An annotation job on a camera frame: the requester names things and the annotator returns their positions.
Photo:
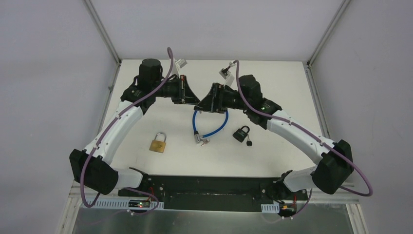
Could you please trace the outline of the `brass padlock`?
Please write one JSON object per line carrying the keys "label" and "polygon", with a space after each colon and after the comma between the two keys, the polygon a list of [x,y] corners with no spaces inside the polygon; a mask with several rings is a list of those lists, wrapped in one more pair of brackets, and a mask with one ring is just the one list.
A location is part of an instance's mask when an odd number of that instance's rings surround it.
{"label": "brass padlock", "polygon": [[167,135],[163,132],[159,132],[155,135],[153,141],[150,144],[149,150],[152,152],[163,153],[166,147]]}

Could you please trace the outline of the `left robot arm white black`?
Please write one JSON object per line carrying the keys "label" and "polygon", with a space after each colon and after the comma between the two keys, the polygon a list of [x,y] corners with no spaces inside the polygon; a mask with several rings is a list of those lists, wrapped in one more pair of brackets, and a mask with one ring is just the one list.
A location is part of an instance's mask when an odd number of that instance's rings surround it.
{"label": "left robot arm white black", "polygon": [[69,161],[74,179],[85,187],[107,195],[114,189],[136,188],[143,174],[134,169],[114,169],[111,163],[115,153],[130,131],[156,98],[170,98],[174,104],[195,105],[199,99],[190,89],[180,69],[187,64],[178,59],[164,77],[163,67],[157,59],[144,59],[138,75],[123,92],[114,114],[102,131],[83,150],[74,149]]}

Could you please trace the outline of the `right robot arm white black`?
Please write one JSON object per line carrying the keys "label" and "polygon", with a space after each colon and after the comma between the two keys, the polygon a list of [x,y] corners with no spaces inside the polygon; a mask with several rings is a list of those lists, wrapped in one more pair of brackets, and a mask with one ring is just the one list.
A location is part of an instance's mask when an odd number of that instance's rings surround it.
{"label": "right robot arm white black", "polygon": [[332,195],[341,188],[354,171],[348,163],[353,160],[350,144],[343,139],[335,142],[299,127],[281,106],[263,97],[261,86],[253,75],[241,76],[239,82],[240,91],[213,83],[194,109],[220,114],[227,109],[242,110],[252,123],[276,133],[304,152],[314,166],[283,173],[275,188],[282,195],[311,188]]}

